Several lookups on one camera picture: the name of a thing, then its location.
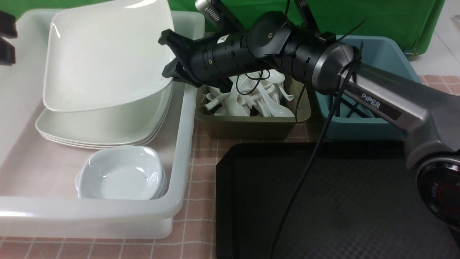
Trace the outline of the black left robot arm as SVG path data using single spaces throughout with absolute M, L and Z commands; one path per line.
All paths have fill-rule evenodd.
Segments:
M 16 63 L 15 47 L 6 39 L 16 39 L 16 17 L 10 13 L 0 11 L 0 65 L 13 65 Z

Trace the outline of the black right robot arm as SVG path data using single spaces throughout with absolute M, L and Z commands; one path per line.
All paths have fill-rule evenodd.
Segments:
M 163 77 L 226 93 L 230 77 L 275 69 L 322 95 L 350 97 L 403 132 L 406 164 L 416 169 L 422 201 L 459 228 L 459 96 L 363 64 L 357 47 L 295 25 L 279 11 L 223 36 L 222 42 L 219 34 L 191 40 L 162 31 L 159 44 L 175 54 Z

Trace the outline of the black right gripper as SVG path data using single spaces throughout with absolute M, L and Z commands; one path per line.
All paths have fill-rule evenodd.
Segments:
M 180 61 L 173 59 L 164 67 L 164 78 L 194 87 L 230 87 L 229 36 L 191 40 L 167 29 L 160 34 L 158 43 L 170 49 L 180 49 Z

